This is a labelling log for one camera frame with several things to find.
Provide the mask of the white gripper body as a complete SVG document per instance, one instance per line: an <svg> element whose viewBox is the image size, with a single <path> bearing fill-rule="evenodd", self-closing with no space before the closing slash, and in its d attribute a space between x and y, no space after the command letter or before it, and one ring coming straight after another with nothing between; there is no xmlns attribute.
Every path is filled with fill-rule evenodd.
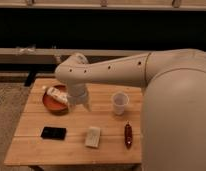
<svg viewBox="0 0 206 171"><path fill-rule="evenodd" d="M85 84L67 85L67 99L71 105L86 105L89 101L89 93Z"/></svg>

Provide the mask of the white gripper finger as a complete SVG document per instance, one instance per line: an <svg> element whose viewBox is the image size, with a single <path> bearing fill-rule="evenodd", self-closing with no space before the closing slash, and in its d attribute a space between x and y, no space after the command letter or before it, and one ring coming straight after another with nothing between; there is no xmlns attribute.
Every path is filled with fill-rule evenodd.
<svg viewBox="0 0 206 171"><path fill-rule="evenodd" d="M87 111L91 112L91 106L90 106L89 103L84 103L84 104L83 104L83 107L84 107Z"/></svg>

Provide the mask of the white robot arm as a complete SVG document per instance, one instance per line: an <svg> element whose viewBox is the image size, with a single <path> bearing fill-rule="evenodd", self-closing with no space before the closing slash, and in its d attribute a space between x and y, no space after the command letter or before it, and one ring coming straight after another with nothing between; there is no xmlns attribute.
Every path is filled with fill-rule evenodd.
<svg viewBox="0 0 206 171"><path fill-rule="evenodd" d="M93 64L76 53L55 76L72 105L88 100L88 83L143 88L143 171L206 171L206 52L154 51Z"/></svg>

